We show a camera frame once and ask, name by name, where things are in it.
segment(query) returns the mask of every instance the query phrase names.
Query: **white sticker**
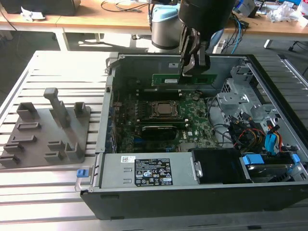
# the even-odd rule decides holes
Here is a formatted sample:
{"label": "white sticker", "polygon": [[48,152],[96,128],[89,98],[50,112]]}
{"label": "white sticker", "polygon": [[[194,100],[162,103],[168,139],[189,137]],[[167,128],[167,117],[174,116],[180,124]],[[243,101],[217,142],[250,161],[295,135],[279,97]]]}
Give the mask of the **white sticker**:
{"label": "white sticker", "polygon": [[123,155],[121,156],[121,163],[134,163],[136,159],[136,156],[134,155]]}
{"label": "white sticker", "polygon": [[177,63],[169,63],[169,68],[178,68],[179,64]]}
{"label": "white sticker", "polygon": [[178,83],[176,78],[166,78],[165,83]]}

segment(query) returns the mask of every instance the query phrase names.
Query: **power supply label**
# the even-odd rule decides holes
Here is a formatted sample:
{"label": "power supply label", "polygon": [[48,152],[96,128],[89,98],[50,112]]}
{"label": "power supply label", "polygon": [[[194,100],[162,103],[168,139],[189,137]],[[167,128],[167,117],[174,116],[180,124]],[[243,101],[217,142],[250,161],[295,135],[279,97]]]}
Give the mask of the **power supply label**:
{"label": "power supply label", "polygon": [[135,160],[135,185],[173,185],[170,159]]}

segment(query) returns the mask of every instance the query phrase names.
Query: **motherboard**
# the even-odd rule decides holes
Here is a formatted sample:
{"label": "motherboard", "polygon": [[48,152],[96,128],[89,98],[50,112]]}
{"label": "motherboard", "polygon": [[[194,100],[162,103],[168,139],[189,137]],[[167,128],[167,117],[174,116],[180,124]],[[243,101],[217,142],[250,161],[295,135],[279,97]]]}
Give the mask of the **motherboard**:
{"label": "motherboard", "polygon": [[218,145],[201,92],[128,94],[113,106],[113,152],[187,152]]}

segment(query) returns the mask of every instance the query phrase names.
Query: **metal case frame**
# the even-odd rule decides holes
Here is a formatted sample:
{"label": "metal case frame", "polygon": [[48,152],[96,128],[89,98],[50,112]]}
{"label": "metal case frame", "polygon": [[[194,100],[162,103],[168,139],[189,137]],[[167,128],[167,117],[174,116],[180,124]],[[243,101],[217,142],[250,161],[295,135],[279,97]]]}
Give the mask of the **metal case frame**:
{"label": "metal case frame", "polygon": [[[150,56],[159,58],[163,55],[151,54]],[[113,58],[110,60],[111,63],[117,60],[117,57]],[[125,58],[125,55],[120,55],[119,59],[121,58]],[[299,141],[301,148],[307,150],[308,131],[254,56],[213,55],[213,58],[243,59],[267,92],[283,120],[290,126],[289,129]],[[115,76],[113,65],[111,65],[108,71],[110,75]],[[111,93],[112,79],[107,80],[106,84],[99,131],[99,133],[102,132],[102,135],[99,135],[97,142],[97,156],[92,175],[93,184],[89,190],[82,191],[80,194],[81,198],[98,219],[149,218],[281,210],[308,198],[307,181],[162,186],[134,189],[103,188],[102,177],[105,154],[101,144],[104,145],[105,122],[108,118]]]}

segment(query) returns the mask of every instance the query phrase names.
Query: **blue latch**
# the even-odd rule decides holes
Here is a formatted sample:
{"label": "blue latch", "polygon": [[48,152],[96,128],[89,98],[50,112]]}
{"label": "blue latch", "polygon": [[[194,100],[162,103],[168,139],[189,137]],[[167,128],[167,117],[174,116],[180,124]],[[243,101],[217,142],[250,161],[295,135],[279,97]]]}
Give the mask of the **blue latch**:
{"label": "blue latch", "polygon": [[247,154],[243,157],[245,165],[263,165],[264,161],[260,154]]}
{"label": "blue latch", "polygon": [[298,162],[300,162],[300,159],[299,159],[299,157],[298,157],[297,154],[292,154],[292,159],[293,159],[293,161],[294,161],[295,164],[298,163]]}
{"label": "blue latch", "polygon": [[276,140],[277,136],[273,133],[267,134],[265,137],[264,147],[266,151],[268,151],[271,155],[276,155],[276,153],[274,152]]}
{"label": "blue latch", "polygon": [[77,177],[78,178],[89,177],[89,170],[88,169],[78,169],[77,170]]}

